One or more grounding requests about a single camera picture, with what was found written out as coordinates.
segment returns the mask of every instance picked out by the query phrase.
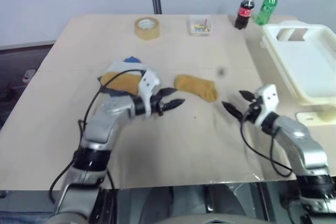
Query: wooden table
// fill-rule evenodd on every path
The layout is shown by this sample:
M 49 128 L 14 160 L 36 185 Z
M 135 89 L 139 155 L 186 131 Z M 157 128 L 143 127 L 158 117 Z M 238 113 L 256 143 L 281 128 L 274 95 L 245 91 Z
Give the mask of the wooden table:
M 49 188 L 78 145 L 77 120 L 99 87 L 97 77 L 113 61 L 129 56 L 151 66 L 166 87 L 173 86 L 180 73 L 214 80 L 220 98 L 208 103 L 176 92 L 166 99 L 185 98 L 182 106 L 126 126 L 109 163 L 118 188 L 279 179 L 269 162 L 246 149 L 238 122 L 220 103 L 230 101 L 245 109 L 238 90 L 255 91 L 262 85 L 252 48 L 245 43 L 260 40 L 260 27 L 253 24 L 249 31 L 239 31 L 226 15 L 214 15 L 213 34 L 191 37 L 187 16 L 160 15 L 155 16 L 161 23 L 160 37 L 144 41 L 134 34 L 139 17 L 87 15 L 70 21 L 0 132 L 0 190 Z M 219 68 L 225 69 L 223 77 Z M 283 111 L 293 116 L 290 109 Z M 329 138 L 321 137 L 322 130 L 312 133 L 330 147 L 329 131 Z M 247 127 L 246 135 L 268 153 L 269 137 L 253 127 Z M 336 174 L 335 160 L 327 153 Z M 281 151 L 277 154 L 288 163 Z

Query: soda bottle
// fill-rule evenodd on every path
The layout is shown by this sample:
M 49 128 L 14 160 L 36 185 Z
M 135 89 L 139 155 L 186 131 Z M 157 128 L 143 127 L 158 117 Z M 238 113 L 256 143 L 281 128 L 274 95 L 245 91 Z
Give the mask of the soda bottle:
M 277 4 L 278 0 L 264 0 L 260 12 L 256 17 L 256 23 L 258 25 L 267 24 Z
M 243 0 L 240 4 L 238 15 L 235 22 L 235 27 L 239 30 L 246 28 L 250 19 L 252 9 L 254 8 L 254 0 Z

